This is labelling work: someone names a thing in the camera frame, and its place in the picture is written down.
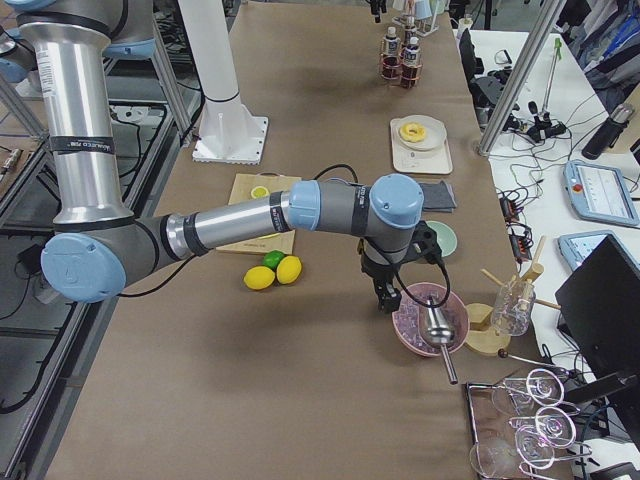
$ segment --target table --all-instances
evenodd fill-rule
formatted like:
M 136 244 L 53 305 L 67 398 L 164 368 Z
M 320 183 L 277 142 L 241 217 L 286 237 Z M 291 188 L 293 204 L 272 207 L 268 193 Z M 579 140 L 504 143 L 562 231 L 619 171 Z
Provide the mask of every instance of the table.
M 459 237 L 447 258 L 453 290 L 492 303 L 480 269 L 515 268 L 490 166 L 473 150 L 480 132 L 448 21 L 423 41 L 422 80 L 409 91 L 377 77 L 385 31 L 366 8 L 243 5 L 231 40 L 243 101 L 270 118 L 262 163 L 194 163 L 185 150 L 157 213 L 225 204 L 237 172 L 312 178 L 347 162 L 371 183 L 392 171 L 389 121 L 432 115 L 448 129 L 459 207 L 430 218 Z M 439 359 L 397 340 L 356 243 L 297 232 L 304 269 L 291 286 L 249 291 L 242 276 L 259 257 L 214 253 L 158 294 L 121 300 L 47 478 L 469 478 L 461 389 Z M 425 265 L 402 276 L 442 282 Z M 514 345 L 535 354 L 531 336 Z M 461 382 L 517 366 L 466 349 L 453 361 Z
M 476 56 L 483 59 L 486 71 L 502 68 L 502 65 L 496 64 L 494 57 L 496 52 L 504 48 L 508 50 L 509 55 L 515 62 L 527 36 L 526 33 L 520 32 L 473 30 L 471 33 L 476 47 Z M 543 47 L 518 98 L 518 104 L 521 106 L 522 111 L 516 112 L 517 116 L 527 117 L 526 105 L 531 100 L 535 100 L 539 107 L 542 105 L 553 58 L 553 46 L 555 39 L 559 37 L 557 34 L 550 35 Z M 570 127 L 574 144 L 585 138 L 571 155 L 571 159 L 585 160 L 580 154 L 581 147 L 590 138 L 590 132 L 595 131 L 594 128 L 604 121 L 607 114 L 564 42 L 561 52 L 562 60 L 558 61 L 556 66 L 549 99 L 549 111 L 552 118 L 557 118 Z M 497 187 L 503 190 L 518 187 L 512 173 L 513 169 L 510 169 L 510 167 L 514 164 L 535 165 L 534 159 L 531 156 L 527 156 L 526 152 L 515 151 L 526 149 L 530 146 L 525 140 L 514 137 L 513 134 L 503 134 L 499 138 L 490 155 L 493 178 Z M 536 179 L 543 178 L 543 183 L 541 184 L 543 194 L 541 198 L 533 201 L 524 209 L 523 221 L 532 227 L 536 244 L 543 235 L 547 237 L 546 247 L 540 259 L 545 271 L 536 280 L 535 285 L 538 298 L 549 301 L 555 301 L 555 292 L 571 273 L 557 248 L 556 239 L 560 235 L 610 229 L 621 239 L 629 252 L 636 259 L 640 259 L 640 236 L 638 235 L 638 230 L 585 221 L 579 219 L 574 213 L 564 190 L 562 177 L 562 165 L 566 163 L 570 149 L 571 144 L 568 140 L 547 141 L 545 145 L 534 149 L 534 151 L 538 152 L 545 150 L 544 153 L 540 153 L 540 157 L 557 160 L 554 162 L 541 161 L 543 167 L 551 165 L 549 169 L 544 171 L 542 177 L 536 175 Z M 640 167 L 630 152 L 626 154 L 605 152 L 596 162 L 589 163 L 617 167 L 622 170 L 625 177 L 630 179 L 636 179 L 640 174 Z M 526 169 L 516 167 L 515 172 L 520 183 L 531 183 L 526 176 Z M 567 344 L 567 340 L 556 329 L 557 311 L 536 305 L 532 318 L 536 340 L 540 348 L 542 344 L 546 344 L 551 354 L 571 348 Z M 561 355 L 555 357 L 554 362 L 565 368 L 573 368 L 573 357 L 573 354 Z M 600 467 L 590 463 L 587 464 L 588 471 L 598 470 L 624 461 L 633 461 L 636 468 L 640 468 L 640 453 L 633 444 L 619 444 L 607 440 L 591 440 L 588 443 L 594 448 L 593 458 L 601 464 Z

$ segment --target green plate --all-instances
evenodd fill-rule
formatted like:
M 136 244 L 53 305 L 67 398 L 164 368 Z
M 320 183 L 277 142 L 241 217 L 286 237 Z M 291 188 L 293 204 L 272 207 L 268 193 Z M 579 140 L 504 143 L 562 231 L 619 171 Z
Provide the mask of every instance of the green plate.
M 451 255 L 458 247 L 458 237 L 449 225 L 435 220 L 427 221 L 427 225 L 438 234 L 438 245 L 442 250 L 442 256 Z

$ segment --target black cylinder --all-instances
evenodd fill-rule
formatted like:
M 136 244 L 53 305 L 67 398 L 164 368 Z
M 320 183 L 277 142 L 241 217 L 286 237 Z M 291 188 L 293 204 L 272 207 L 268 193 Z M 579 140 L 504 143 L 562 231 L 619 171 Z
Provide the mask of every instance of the black cylinder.
M 589 160 L 595 160 L 607 147 L 613 147 L 622 131 L 628 125 L 634 109 L 628 103 L 618 105 L 613 113 L 600 126 L 591 140 L 582 149 L 582 155 Z

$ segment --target lemon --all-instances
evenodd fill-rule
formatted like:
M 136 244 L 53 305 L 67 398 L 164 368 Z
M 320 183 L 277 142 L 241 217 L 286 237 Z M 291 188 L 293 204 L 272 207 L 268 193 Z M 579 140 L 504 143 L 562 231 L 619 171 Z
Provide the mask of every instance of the lemon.
M 263 187 L 262 185 L 258 185 L 253 187 L 250 192 L 251 198 L 261 198 L 269 195 L 269 189 L 267 187 Z
M 276 279 L 276 274 L 269 267 L 260 265 L 250 268 L 244 275 L 244 284 L 251 290 L 267 288 Z
M 286 285 L 295 282 L 300 276 L 300 272 L 302 272 L 302 262 L 295 255 L 289 255 L 280 260 L 276 276 L 278 277 L 278 282 Z

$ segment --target white table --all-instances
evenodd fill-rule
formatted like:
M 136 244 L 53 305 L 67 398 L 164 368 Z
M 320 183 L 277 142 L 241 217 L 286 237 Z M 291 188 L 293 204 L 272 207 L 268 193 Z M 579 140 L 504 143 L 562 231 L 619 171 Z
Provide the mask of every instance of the white table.
M 496 52 L 505 48 L 513 62 L 515 62 L 526 40 L 526 36 L 526 33 L 521 32 L 471 31 L 476 56 L 482 58 L 485 64 L 485 72 L 503 68 L 504 65 L 496 64 L 494 57 Z M 516 116 L 520 118 L 532 120 L 532 116 L 527 109 L 529 101 L 534 100 L 538 104 L 538 108 L 542 106 L 554 55 L 554 42 L 556 38 L 559 38 L 559 35 L 550 35 L 520 93 L 518 104 L 521 110 L 516 112 Z M 556 66 L 548 110 L 551 112 L 552 118 L 556 118 L 570 127 L 575 144 L 575 142 L 585 136 L 585 134 L 599 125 L 606 118 L 607 114 L 598 97 L 594 95 L 593 89 L 582 74 L 564 42 L 561 52 L 562 60 L 558 61 Z M 587 99 L 589 100 L 578 110 L 575 110 L 578 105 Z M 571 159 L 584 160 L 584 157 L 580 154 L 581 147 L 586 144 L 589 138 L 590 135 L 574 149 Z M 518 187 L 512 169 L 510 169 L 514 164 L 535 166 L 535 160 L 527 155 L 528 152 L 514 151 L 514 149 L 527 149 L 530 146 L 531 144 L 525 139 L 519 138 L 514 134 L 505 133 L 500 136 L 498 142 L 491 150 L 491 156 L 489 158 L 497 188 L 510 190 Z M 640 232 L 637 229 L 579 219 L 569 203 L 562 176 L 562 165 L 567 161 L 567 154 L 570 151 L 570 141 L 558 139 L 554 142 L 553 140 L 547 140 L 544 146 L 534 149 L 534 151 L 542 150 L 545 151 L 540 154 L 541 157 L 547 159 L 559 158 L 556 162 L 541 162 L 542 167 L 549 166 L 552 163 L 558 166 L 545 170 L 541 177 L 539 174 L 535 174 L 536 179 L 544 179 L 540 184 L 543 193 L 539 199 L 525 207 L 524 216 L 521 217 L 521 221 L 532 228 L 535 245 L 538 244 L 541 236 L 545 235 L 547 237 L 540 258 L 540 262 L 544 265 L 545 271 L 542 276 L 536 280 L 536 295 L 543 300 L 555 301 L 555 292 L 571 274 L 570 268 L 561 257 L 559 249 L 557 248 L 556 240 L 558 236 L 592 230 L 610 229 L 616 233 L 628 251 L 636 259 L 640 259 Z M 521 156 L 520 158 L 513 158 L 514 155 Z M 640 174 L 640 167 L 631 153 L 618 155 L 604 153 L 595 163 L 615 166 L 622 170 L 624 176 L 628 178 L 636 179 Z M 521 184 L 528 185 L 532 183 L 525 168 L 512 168 Z M 627 185 L 629 187 L 632 186 L 630 182 L 627 182 Z M 535 191 L 534 188 L 530 188 L 529 190 L 532 193 Z M 528 266 L 525 263 L 523 265 L 523 272 L 526 271 L 527 268 Z M 536 305 L 532 318 L 539 347 L 541 347 L 543 343 L 546 344 L 551 354 L 570 349 L 567 341 L 556 329 L 558 319 L 558 312 L 556 310 Z M 554 363 L 566 368 L 573 368 L 573 359 L 573 354 L 558 356 L 554 358 Z M 588 463 L 587 471 L 599 470 L 605 466 L 628 461 L 632 461 L 636 468 L 640 468 L 640 453 L 632 443 L 619 444 L 609 440 L 591 440 L 588 443 L 594 449 L 592 458 L 600 463 L 601 466 L 596 467 Z M 574 471 L 580 475 L 579 467 L 574 466 Z

